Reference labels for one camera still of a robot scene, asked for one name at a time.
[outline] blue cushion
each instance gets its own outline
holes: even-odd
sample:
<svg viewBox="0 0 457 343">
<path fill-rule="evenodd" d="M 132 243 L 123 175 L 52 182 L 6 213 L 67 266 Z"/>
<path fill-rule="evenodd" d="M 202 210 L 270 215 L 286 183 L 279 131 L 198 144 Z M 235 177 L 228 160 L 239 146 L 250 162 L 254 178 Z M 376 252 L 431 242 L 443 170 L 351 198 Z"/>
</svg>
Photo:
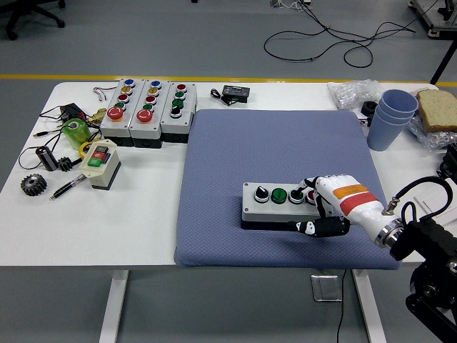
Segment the blue cushion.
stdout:
<svg viewBox="0 0 457 343">
<path fill-rule="evenodd" d="M 361 227 L 342 237 L 241 228 L 244 182 L 350 174 L 386 203 L 352 111 L 201 110 L 184 166 L 175 262 L 183 267 L 398 269 Z"/>
</svg>

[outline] clear plastic wrap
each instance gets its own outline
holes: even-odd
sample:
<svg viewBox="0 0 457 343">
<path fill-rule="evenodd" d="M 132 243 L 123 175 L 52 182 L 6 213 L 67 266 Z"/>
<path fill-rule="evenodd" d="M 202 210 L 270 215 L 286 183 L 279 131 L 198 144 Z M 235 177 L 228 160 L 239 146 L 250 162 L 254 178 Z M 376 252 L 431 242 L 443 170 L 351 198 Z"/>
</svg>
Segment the clear plastic wrap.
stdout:
<svg viewBox="0 0 457 343">
<path fill-rule="evenodd" d="M 457 132 L 425 132 L 422 119 L 419 116 L 414 116 L 409 121 L 408 128 L 429 151 L 444 148 L 451 143 L 457 143 Z"/>
<path fill-rule="evenodd" d="M 381 84 L 374 80 L 329 82 L 327 87 L 338 109 L 360 109 L 365 101 L 379 102 L 384 92 Z"/>
</svg>

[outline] office chair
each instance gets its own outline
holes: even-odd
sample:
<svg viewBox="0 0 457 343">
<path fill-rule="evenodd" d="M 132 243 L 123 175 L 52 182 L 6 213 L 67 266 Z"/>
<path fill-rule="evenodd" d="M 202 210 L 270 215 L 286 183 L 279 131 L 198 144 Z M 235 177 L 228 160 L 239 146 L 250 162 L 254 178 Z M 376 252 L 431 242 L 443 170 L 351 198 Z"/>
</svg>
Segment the office chair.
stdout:
<svg viewBox="0 0 457 343">
<path fill-rule="evenodd" d="M 11 18 L 6 25 L 6 34 L 8 34 L 8 38 L 10 40 L 17 39 L 17 34 L 15 34 L 12 29 L 16 22 L 23 14 L 30 14 L 30 12 L 34 11 L 36 13 L 40 13 L 48 18 L 54 19 L 57 23 L 58 27 L 65 27 L 65 21 L 57 18 L 51 12 L 45 11 L 38 5 L 45 4 L 48 2 L 53 2 L 57 0 L 48 0 L 48 1 L 30 1 L 30 0 L 16 0 L 15 2 L 11 2 L 10 4 L 0 6 L 0 13 L 10 12 L 13 11 Z M 59 7 L 62 9 L 65 7 L 65 0 L 59 0 L 58 2 Z"/>
</svg>

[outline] stacked cups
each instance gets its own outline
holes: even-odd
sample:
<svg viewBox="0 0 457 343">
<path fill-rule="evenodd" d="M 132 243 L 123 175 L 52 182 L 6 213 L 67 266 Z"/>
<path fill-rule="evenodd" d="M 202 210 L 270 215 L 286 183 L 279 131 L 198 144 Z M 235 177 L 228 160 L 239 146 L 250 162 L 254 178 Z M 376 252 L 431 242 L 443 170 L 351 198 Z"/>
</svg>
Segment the stacked cups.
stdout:
<svg viewBox="0 0 457 343">
<path fill-rule="evenodd" d="M 406 91 L 385 91 L 376 107 L 368 133 L 368 146 L 372 150 L 384 151 L 401 130 L 408 125 L 416 113 L 417 99 Z"/>
</svg>

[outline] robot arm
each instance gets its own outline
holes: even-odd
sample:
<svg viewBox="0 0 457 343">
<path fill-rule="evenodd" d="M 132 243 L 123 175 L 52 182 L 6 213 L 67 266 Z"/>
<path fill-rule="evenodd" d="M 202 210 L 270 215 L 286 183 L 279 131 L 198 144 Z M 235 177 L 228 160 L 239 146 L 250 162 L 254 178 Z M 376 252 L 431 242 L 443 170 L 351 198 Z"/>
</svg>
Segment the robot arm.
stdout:
<svg viewBox="0 0 457 343">
<path fill-rule="evenodd" d="M 407 203 L 401 218 L 396 216 L 393 210 L 399 199 L 424 182 L 443 186 L 448 195 L 446 205 L 417 221 L 414 204 Z M 402 260 L 415 250 L 425 259 L 411 277 L 413 294 L 406 299 L 406 306 L 442 342 L 457 342 L 457 238 L 432 220 L 451 203 L 450 185 L 438 177 L 419 179 L 397 193 L 384 209 L 365 186 L 349 175 L 316 177 L 304 184 L 314 188 L 316 196 L 331 204 L 351 224 L 363 227 L 374 244 L 388 247 L 394 259 Z M 410 222 L 405 220 L 408 206 L 413 210 Z M 442 309 L 451 310 L 454 322 L 443 315 Z"/>
</svg>

